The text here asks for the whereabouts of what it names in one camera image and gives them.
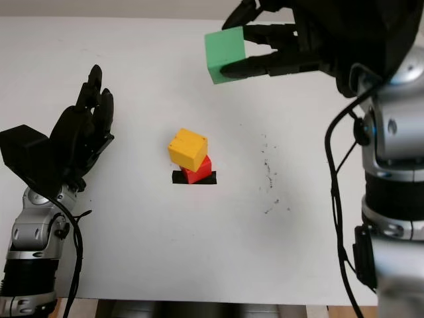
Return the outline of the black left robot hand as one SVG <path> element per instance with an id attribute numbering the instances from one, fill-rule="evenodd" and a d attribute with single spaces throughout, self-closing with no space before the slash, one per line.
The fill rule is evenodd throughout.
<path id="1" fill-rule="evenodd" d="M 97 64 L 82 84 L 75 105 L 67 107 L 55 124 L 50 142 L 62 182 L 83 192 L 83 177 L 112 142 L 113 94 L 101 88 L 102 69 Z"/>

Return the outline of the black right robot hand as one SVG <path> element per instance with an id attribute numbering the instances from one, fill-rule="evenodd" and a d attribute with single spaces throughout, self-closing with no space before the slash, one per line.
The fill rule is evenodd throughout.
<path id="1" fill-rule="evenodd" d="M 292 23 L 253 23 L 261 13 L 281 9 L 292 10 Z M 219 72 L 226 78 L 241 80 L 319 71 L 335 79 L 342 95 L 353 97 L 360 76 L 369 75 L 381 82 L 386 75 L 382 63 L 369 53 L 369 43 L 355 35 L 342 16 L 348 10 L 347 1 L 242 1 L 222 29 L 241 27 L 245 40 L 273 51 L 227 62 Z"/>

